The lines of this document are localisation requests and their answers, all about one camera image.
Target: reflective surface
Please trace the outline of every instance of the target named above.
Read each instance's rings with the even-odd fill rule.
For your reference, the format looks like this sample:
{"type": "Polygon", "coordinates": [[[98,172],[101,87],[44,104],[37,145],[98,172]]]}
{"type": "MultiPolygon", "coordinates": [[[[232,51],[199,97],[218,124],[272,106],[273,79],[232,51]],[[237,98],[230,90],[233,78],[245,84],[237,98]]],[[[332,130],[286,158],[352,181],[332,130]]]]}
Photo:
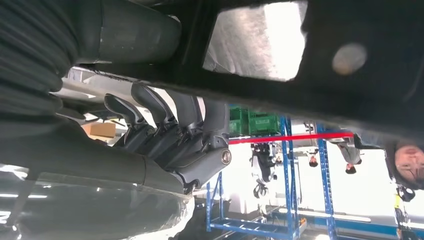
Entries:
{"type": "Polygon", "coordinates": [[[208,49],[217,70],[279,81],[294,78],[305,47],[301,24],[306,7],[302,1],[279,2],[220,13],[208,49]]]}
{"type": "Polygon", "coordinates": [[[135,183],[27,176],[26,169],[0,167],[0,239],[168,239],[194,210],[192,197],[135,183]]]}

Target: black metal panel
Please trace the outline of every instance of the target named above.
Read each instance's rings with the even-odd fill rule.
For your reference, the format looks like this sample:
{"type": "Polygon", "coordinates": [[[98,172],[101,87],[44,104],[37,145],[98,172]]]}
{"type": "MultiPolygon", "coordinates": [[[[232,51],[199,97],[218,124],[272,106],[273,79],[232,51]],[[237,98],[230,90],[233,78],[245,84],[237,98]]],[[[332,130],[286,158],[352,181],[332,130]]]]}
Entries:
{"type": "Polygon", "coordinates": [[[423,27],[419,24],[423,20],[419,14],[424,9],[422,3],[309,3],[303,26],[308,42],[299,74],[292,82],[200,69],[221,10],[270,2],[276,1],[201,0],[195,7],[190,1],[160,6],[157,9],[167,14],[175,11],[183,25],[181,44],[172,62],[84,67],[129,81],[421,140],[424,127],[420,106],[424,99],[418,83],[424,54],[423,27]],[[349,40],[360,40],[371,56],[358,73],[343,77],[331,70],[328,60],[349,40]]]}

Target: shelving rack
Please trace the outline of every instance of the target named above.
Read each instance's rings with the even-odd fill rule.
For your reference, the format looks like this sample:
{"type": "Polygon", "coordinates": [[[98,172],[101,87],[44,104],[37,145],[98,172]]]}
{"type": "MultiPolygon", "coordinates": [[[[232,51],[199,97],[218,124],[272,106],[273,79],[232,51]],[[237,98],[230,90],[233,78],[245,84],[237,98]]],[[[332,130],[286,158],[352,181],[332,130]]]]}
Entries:
{"type": "Polygon", "coordinates": [[[330,173],[328,164],[327,146],[323,139],[330,138],[343,138],[351,137],[353,134],[350,132],[325,132],[324,127],[321,125],[316,126],[316,134],[305,135],[292,135],[292,123],[290,118],[280,118],[280,136],[266,136],[266,137],[250,137],[242,139],[231,139],[229,144],[241,143],[267,143],[282,141],[282,155],[283,155],[283,171],[284,171],[284,187],[285,187],[285,201],[286,201],[286,220],[287,226],[273,225],[258,221],[245,221],[239,219],[231,219],[224,216],[223,209],[223,176],[219,173],[213,195],[211,198],[210,182],[207,183],[206,194],[206,230],[211,231],[211,228],[222,229],[225,231],[256,235],[262,237],[270,237],[274,239],[299,239],[303,230],[306,228],[306,222],[300,222],[298,214],[297,192],[296,192],[296,177],[295,177],[295,162],[293,152],[293,140],[300,139],[319,139],[318,148],[320,154],[322,186],[324,190],[325,199],[325,213],[326,222],[328,226],[328,236],[330,240],[337,239],[336,221],[334,219],[333,200],[330,184],[330,173]],[[214,198],[217,193],[219,185],[219,212],[220,216],[211,219],[211,209],[214,204],[214,198]]]}

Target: bolt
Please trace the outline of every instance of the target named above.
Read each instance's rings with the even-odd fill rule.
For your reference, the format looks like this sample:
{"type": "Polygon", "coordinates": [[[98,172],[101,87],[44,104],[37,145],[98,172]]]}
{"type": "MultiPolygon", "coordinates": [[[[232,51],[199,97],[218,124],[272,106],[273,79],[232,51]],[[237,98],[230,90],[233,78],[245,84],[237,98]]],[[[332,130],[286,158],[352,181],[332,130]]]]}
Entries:
{"type": "Polygon", "coordinates": [[[225,165],[230,164],[230,162],[231,162],[231,152],[229,150],[224,150],[222,152],[221,162],[225,165]]]}

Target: man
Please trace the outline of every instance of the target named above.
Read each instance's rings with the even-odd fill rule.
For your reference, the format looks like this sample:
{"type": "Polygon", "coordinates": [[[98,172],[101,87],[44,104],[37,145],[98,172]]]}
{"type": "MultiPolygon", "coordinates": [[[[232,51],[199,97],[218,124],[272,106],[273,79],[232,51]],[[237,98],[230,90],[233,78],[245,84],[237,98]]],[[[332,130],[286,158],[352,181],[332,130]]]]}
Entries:
{"type": "Polygon", "coordinates": [[[355,174],[357,172],[355,165],[362,163],[359,149],[348,146],[345,142],[338,142],[336,145],[347,162],[345,172],[347,174],[355,174]]]}
{"type": "MultiPolygon", "coordinates": [[[[359,165],[362,163],[359,149],[348,146],[345,142],[332,142],[332,144],[338,146],[341,155],[347,163],[345,172],[347,174],[355,174],[357,172],[355,165],[359,165]]],[[[311,157],[309,158],[309,166],[313,168],[318,166],[317,159],[315,158],[315,155],[317,153],[318,148],[316,148],[314,152],[308,152],[308,154],[311,155],[311,157]]]]}

